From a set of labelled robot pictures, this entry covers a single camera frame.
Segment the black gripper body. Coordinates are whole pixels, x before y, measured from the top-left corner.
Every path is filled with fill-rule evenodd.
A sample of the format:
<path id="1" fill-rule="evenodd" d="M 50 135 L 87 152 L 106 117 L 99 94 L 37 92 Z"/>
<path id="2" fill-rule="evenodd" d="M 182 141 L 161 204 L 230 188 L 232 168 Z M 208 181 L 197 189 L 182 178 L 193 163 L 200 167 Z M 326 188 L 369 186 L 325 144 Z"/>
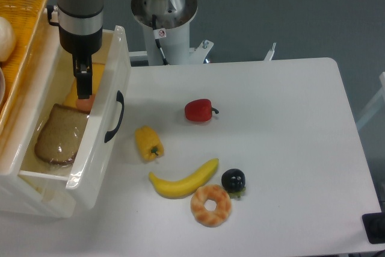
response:
<path id="1" fill-rule="evenodd" d="M 59 27 L 60 44 L 77 60 L 89 60 L 102 46 L 102 28 L 89 35 L 77 35 Z"/>

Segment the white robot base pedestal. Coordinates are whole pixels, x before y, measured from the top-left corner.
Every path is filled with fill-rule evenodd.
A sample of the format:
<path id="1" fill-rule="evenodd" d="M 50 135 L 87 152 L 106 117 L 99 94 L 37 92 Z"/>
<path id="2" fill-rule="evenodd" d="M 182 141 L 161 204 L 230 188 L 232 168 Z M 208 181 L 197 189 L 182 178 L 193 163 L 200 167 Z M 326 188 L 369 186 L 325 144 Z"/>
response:
<path id="1" fill-rule="evenodd" d="M 150 66 L 202 64 L 214 43 L 203 40 L 190 46 L 190 23 L 198 10 L 197 0 L 132 0 L 131 9 L 141 25 Z"/>

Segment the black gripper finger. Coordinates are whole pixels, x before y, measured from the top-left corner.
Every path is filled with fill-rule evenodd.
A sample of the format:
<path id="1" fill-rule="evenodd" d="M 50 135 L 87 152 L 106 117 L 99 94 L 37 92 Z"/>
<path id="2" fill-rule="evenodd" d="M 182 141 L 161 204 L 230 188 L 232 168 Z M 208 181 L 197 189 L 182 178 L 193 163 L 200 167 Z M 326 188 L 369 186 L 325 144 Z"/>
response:
<path id="1" fill-rule="evenodd" d="M 91 58 L 83 58 L 82 73 L 76 78 L 78 99 L 88 99 L 92 95 L 93 69 Z"/>
<path id="2" fill-rule="evenodd" d="M 75 78 L 78 78 L 78 76 L 82 73 L 83 63 L 84 63 L 84 60 L 82 59 L 82 57 L 73 55 L 73 76 Z"/>

